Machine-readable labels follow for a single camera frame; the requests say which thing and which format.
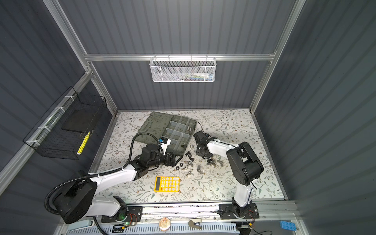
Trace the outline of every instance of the dark gray wall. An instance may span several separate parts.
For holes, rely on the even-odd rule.
[[[311,234],[373,234],[376,1],[308,0],[256,117]]]
[[[84,70],[40,1],[0,1],[0,170]]]
[[[267,61],[218,61],[214,82],[153,82],[149,62],[95,61],[119,110],[249,108]]]
[[[98,95],[91,82],[82,93]],[[79,171],[88,172],[111,118],[106,109],[79,160],[44,158],[37,153],[30,157],[0,196],[0,231],[3,234],[53,233],[61,217],[44,209],[46,194],[59,183],[79,176]]]
[[[294,0],[60,1],[89,54],[272,53]]]

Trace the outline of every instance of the yellow calculator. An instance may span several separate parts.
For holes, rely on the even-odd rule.
[[[157,176],[155,178],[155,192],[179,192],[180,178],[176,176]]]

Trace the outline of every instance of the robotic arm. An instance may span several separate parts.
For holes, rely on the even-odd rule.
[[[197,142],[197,155],[204,159],[218,154],[228,158],[232,172],[238,181],[235,195],[232,199],[232,211],[237,217],[243,217],[252,202],[250,195],[254,189],[253,181],[260,177],[264,168],[260,160],[247,142],[241,144],[225,143],[217,138],[204,134],[203,131],[195,133]],[[101,173],[90,173],[86,176],[64,182],[49,192],[45,199],[45,208],[60,215],[65,223],[70,224],[82,217],[106,215],[114,217],[116,221],[122,221],[127,215],[127,205],[121,198],[95,197],[98,192],[123,183],[137,180],[147,174],[149,167],[158,167],[163,164],[174,167],[182,157],[166,153],[171,140],[159,139],[157,144],[148,144],[129,164],[123,167]],[[56,210],[49,206],[51,195],[57,191],[52,199]]]

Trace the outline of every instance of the floral tabletop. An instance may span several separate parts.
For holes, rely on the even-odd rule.
[[[211,136],[229,143],[248,142],[264,165],[264,172],[257,180],[256,190],[252,191],[253,199],[283,198],[283,193],[275,177],[272,166],[260,141],[255,124],[248,109],[226,110],[199,110],[199,111],[167,111],[163,113],[188,117],[201,123],[204,131]],[[148,118],[151,112],[122,112],[119,115],[114,131],[106,148],[99,166],[99,171],[122,166],[128,159],[130,143],[133,136]],[[154,171],[149,171],[144,177],[125,182],[98,193],[98,196],[120,196],[126,203],[150,202],[182,202],[182,201],[218,201],[230,200],[236,190],[236,180],[227,159],[214,155],[219,163],[207,165],[206,160],[196,156],[196,142],[192,137],[186,151],[191,151],[195,159],[193,167],[187,170],[176,170],[175,167],[160,166]],[[133,145],[132,159],[141,154],[143,143],[135,142]],[[180,161],[186,165],[189,161],[184,156]],[[197,172],[200,165],[202,174]],[[180,191],[176,193],[155,193],[154,184],[156,176],[179,176]]]

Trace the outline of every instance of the blue lego brick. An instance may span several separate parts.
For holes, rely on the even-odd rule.
[[[291,231],[296,231],[296,226],[294,223],[286,222],[286,221],[280,221],[281,229],[287,229]]]

